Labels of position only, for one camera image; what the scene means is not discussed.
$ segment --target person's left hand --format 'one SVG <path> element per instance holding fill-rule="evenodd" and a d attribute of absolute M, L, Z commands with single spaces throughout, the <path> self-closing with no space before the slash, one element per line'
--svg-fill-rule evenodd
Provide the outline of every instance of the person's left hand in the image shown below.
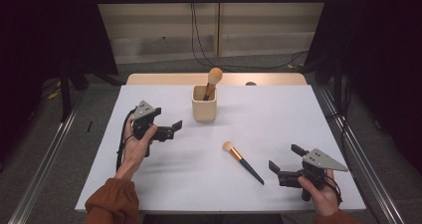
<path fill-rule="evenodd" d="M 133 175 L 139 169 L 140 164 L 146 154 L 146 149 L 152 144 L 152 137 L 157 131 L 157 126 L 152 124 L 146 131 L 141 140 L 137 140 L 133 136 L 133 129 L 131 123 L 133 116 L 127 119 L 126 127 L 124 129 L 124 155 L 123 162 L 115 174 L 115 178 L 131 180 Z"/>

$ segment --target orange sleeve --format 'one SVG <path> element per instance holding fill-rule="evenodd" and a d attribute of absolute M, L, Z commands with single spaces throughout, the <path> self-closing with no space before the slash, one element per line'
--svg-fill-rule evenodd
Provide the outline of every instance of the orange sleeve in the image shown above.
<path fill-rule="evenodd" d="M 347 213 L 338 210 L 334 214 L 330 216 L 315 216 L 314 217 L 315 224 L 358 224 L 355 220 L 351 219 Z"/>
<path fill-rule="evenodd" d="M 132 181 L 110 178 L 85 203 L 85 223 L 136 223 L 138 204 Z"/>

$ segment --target forearm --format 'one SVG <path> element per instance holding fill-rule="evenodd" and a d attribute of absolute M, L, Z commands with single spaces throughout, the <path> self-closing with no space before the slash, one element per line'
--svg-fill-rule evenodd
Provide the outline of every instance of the forearm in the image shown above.
<path fill-rule="evenodd" d="M 135 164 L 129 163 L 129 161 L 125 161 L 121 164 L 114 178 L 131 181 L 136 170 L 137 167 L 135 167 Z"/>
<path fill-rule="evenodd" d="M 138 203 L 133 182 L 110 178 L 88 199 L 85 223 L 136 223 Z"/>

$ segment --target black curtain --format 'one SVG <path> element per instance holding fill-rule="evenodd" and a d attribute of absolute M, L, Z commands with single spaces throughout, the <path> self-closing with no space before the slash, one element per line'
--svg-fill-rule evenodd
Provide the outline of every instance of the black curtain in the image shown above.
<path fill-rule="evenodd" d="M 422 173 L 420 1 L 367 0 L 343 68 L 397 149 Z"/>
<path fill-rule="evenodd" d="M 0 0 L 1 152 L 4 159 L 35 110 L 42 83 L 69 65 L 117 75 L 97 4 L 75 0 Z"/>
<path fill-rule="evenodd" d="M 316 72 L 319 84 L 326 84 L 334 75 L 347 49 L 364 1 L 337 0 L 324 3 L 304 68 L 304 72 Z"/>

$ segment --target metal frame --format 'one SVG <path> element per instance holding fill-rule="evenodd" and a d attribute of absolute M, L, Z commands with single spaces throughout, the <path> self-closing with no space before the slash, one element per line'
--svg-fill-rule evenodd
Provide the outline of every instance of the metal frame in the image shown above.
<path fill-rule="evenodd" d="M 337 110 L 335 108 L 335 105 L 333 104 L 334 98 L 332 97 L 331 92 L 327 88 L 322 88 L 320 92 L 326 104 L 328 105 L 329 110 L 332 113 L 336 113 Z M 341 131 L 344 126 L 344 116 L 337 116 L 335 118 L 335 121 Z M 344 138 L 345 143 L 347 143 L 351 153 L 353 154 L 357 165 L 359 166 L 360 170 L 363 173 L 363 176 L 368 182 L 388 222 L 391 224 L 404 223 L 402 217 L 400 216 L 398 208 L 394 203 L 394 200 L 391 198 L 390 194 L 382 184 L 375 170 L 372 168 L 372 165 L 370 164 L 368 158 L 366 157 L 363 149 L 361 148 L 356 136 L 354 135 L 349 125 L 345 127 Z"/>
<path fill-rule="evenodd" d="M 25 191 L 23 197 L 19 201 L 18 206 L 15 208 L 12 217 L 10 218 L 8 224 L 24 224 L 28 220 L 29 215 L 31 214 L 32 208 L 34 207 L 37 198 L 43 189 L 44 183 L 49 176 L 50 170 L 54 164 L 57 154 L 59 153 L 60 147 L 65 141 L 66 135 L 69 132 L 69 129 L 72 126 L 72 122 L 75 119 L 77 110 L 79 109 L 84 92 L 82 92 L 77 100 L 75 107 L 72 112 L 69 114 L 68 118 L 62 122 L 56 132 L 53 141 L 50 144 L 49 149 L 47 150 L 46 155 L 43 158 L 40 166 L 38 167 L 37 172 L 31 180 L 27 190 Z"/>

